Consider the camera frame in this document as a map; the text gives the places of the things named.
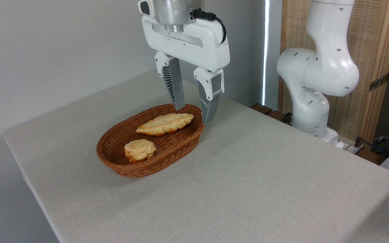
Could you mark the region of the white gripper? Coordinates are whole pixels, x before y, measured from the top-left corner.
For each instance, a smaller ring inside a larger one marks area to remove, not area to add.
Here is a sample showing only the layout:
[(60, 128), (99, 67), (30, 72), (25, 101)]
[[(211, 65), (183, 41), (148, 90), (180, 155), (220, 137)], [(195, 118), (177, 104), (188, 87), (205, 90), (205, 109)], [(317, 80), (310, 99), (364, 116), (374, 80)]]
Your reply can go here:
[(212, 121), (220, 95), (224, 93), (222, 68), (230, 62), (228, 40), (222, 43), (220, 23), (198, 19), (183, 26), (183, 32), (173, 33), (154, 18), (144, 15), (142, 25), (147, 43), (158, 51), (155, 55), (158, 75), (163, 79), (175, 109), (185, 106), (180, 59), (198, 66), (193, 75), (198, 81), (203, 124)]

